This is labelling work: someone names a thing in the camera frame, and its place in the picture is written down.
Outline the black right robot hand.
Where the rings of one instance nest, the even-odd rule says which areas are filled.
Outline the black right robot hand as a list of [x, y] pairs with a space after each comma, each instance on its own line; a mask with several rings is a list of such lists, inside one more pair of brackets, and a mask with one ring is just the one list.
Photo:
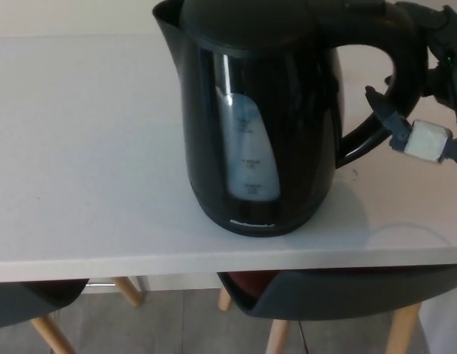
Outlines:
[[[438, 65], [427, 71], [424, 96], [454, 110], [457, 124], [457, 12], [449, 5], [442, 10], [409, 1], [398, 1], [415, 25], [423, 30], [427, 47]], [[365, 88], [366, 99], [377, 119], [391, 133], [390, 147], [400, 153], [441, 164], [451, 159], [457, 164], [457, 138], [450, 129], [435, 123], [415, 120], [409, 123], [384, 94]]]

